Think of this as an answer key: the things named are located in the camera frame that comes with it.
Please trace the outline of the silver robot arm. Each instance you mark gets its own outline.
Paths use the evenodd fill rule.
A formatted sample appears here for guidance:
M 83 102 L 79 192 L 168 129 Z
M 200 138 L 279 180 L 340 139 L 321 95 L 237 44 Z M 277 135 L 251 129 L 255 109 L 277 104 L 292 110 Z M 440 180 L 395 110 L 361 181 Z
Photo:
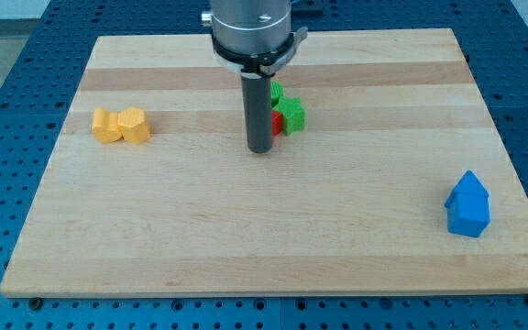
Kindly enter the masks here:
M 200 15 L 225 50 L 256 55 L 278 49 L 291 34 L 290 0 L 211 0 Z

